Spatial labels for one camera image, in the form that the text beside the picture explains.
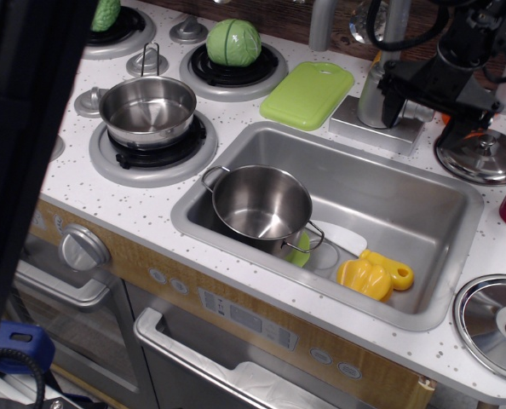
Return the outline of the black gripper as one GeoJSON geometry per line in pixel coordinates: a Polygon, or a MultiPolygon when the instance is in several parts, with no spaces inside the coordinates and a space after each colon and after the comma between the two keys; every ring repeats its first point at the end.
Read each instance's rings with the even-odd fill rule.
{"type": "Polygon", "coordinates": [[[451,120],[436,142],[451,148],[471,135],[488,130],[502,103],[477,82],[474,73],[503,52],[503,41],[469,44],[463,37],[442,38],[429,60],[391,60],[384,64],[378,84],[382,91],[382,122],[388,128],[400,121],[407,100],[443,112],[451,120]]]}

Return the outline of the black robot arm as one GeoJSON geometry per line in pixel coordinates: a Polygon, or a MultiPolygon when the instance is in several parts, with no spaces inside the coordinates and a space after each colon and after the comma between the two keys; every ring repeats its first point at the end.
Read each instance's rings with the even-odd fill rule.
{"type": "Polygon", "coordinates": [[[486,130],[503,103],[477,82],[483,71],[494,84],[506,83],[506,1],[438,1],[437,15],[425,33],[392,41],[377,39],[375,22],[380,7],[371,2],[366,34],[382,52],[399,52],[436,38],[437,49],[428,60],[383,62],[378,89],[383,96],[382,124],[393,127],[405,104],[444,113],[449,121],[439,144],[452,147],[470,133],[486,130]]]}

